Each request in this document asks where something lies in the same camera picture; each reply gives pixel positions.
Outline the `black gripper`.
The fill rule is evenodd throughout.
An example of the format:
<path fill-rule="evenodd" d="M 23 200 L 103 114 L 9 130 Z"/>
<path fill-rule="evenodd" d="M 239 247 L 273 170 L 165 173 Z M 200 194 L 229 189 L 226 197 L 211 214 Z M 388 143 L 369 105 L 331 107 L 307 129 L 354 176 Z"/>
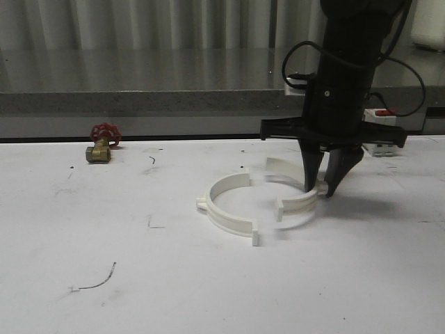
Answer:
<path fill-rule="evenodd" d="M 393 144 L 403 147 L 407 133 L 397 126 L 379 125 L 362 120 L 364 108 L 358 99 L 347 101 L 336 88 L 316 90 L 315 74 L 310 74 L 300 117 L 261 121 L 260 138 L 307 139 L 299 141 L 305 172 L 305 191 L 316 184 L 325 151 L 330 151 L 325 182 L 326 197 L 334 195 L 348 172 L 363 158 L 363 143 Z"/>

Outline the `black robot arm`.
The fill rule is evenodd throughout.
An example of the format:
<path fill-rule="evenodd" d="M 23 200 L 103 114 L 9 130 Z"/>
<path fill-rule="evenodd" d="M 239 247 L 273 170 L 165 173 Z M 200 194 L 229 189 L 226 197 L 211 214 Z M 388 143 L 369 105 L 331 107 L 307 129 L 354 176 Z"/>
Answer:
<path fill-rule="evenodd" d="M 373 75 L 383 59 L 384 38 L 399 12 L 410 1 L 322 1 L 327 17 L 318 71 L 306 77 L 302 116 L 262 120 L 261 139 L 295 138 L 305 170 L 305 190 L 311 191 L 325 152 L 329 152 L 325 182 L 332 196 L 347 173 L 364 155 L 364 143 L 403 147 L 407 138 L 397 126 L 364 122 Z"/>

